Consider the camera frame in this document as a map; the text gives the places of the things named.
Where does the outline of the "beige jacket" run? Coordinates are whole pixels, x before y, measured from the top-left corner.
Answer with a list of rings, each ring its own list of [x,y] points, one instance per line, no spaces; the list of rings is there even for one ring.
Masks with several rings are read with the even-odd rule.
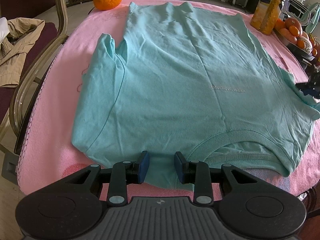
[[[7,20],[10,33],[1,40],[1,86],[19,84],[25,59],[39,39],[44,20],[18,17]]]

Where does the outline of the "pink cartoon towel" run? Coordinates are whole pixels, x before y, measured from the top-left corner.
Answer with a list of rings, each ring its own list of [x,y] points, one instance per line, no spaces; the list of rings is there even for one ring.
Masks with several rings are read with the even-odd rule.
[[[131,2],[136,5],[159,5],[167,2],[180,5],[179,0],[123,0],[116,9],[94,9],[73,31],[44,78],[30,116],[18,162],[17,181],[24,194],[31,194],[65,176],[93,163],[71,144],[71,133],[81,86],[98,38],[111,34],[116,45],[123,38],[125,21]],[[260,41],[276,64],[295,76],[295,81],[308,78],[297,60],[275,35],[265,36],[250,26],[251,15],[235,9],[190,2],[193,7],[227,15],[240,14],[247,28]],[[319,182],[319,120],[307,151],[296,170],[287,178],[271,170],[248,170],[255,176],[300,195]]]

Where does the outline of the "maroon banquet chair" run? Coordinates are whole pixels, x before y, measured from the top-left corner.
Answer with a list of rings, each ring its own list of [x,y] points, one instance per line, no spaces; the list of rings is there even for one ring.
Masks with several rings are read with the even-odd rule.
[[[18,135],[23,119],[26,92],[52,53],[67,39],[68,16],[65,0],[1,0],[1,17],[44,20],[39,39],[27,54],[19,84],[1,86],[1,137],[8,129]]]

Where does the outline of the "metal fruit tray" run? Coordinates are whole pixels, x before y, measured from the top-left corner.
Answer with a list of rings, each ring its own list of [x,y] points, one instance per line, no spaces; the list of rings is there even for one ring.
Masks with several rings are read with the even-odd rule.
[[[305,52],[304,50],[300,49],[290,41],[288,41],[279,31],[276,29],[273,30],[276,36],[279,38],[279,40],[283,43],[283,45],[294,55],[301,57],[307,61],[313,61],[315,58],[311,55]]]

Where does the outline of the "net-wrapped pale fruit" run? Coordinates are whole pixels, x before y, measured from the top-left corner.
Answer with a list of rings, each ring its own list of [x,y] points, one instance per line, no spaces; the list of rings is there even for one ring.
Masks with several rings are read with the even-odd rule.
[[[311,54],[313,50],[310,40],[304,36],[297,38],[297,47],[305,51],[307,54]]]

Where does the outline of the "teal t-shirt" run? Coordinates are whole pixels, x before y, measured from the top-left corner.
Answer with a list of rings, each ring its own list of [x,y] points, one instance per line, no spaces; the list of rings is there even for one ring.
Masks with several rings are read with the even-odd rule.
[[[241,15],[129,5],[123,39],[102,34],[84,74],[71,142],[111,167],[150,155],[145,181],[179,189],[174,154],[289,176],[319,107],[278,67]]]

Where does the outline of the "white garment with blue collar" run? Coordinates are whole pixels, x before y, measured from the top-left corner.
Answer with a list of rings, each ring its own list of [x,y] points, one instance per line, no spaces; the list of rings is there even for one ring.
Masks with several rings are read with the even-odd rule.
[[[7,19],[5,17],[0,18],[0,37],[3,40],[10,33]]]

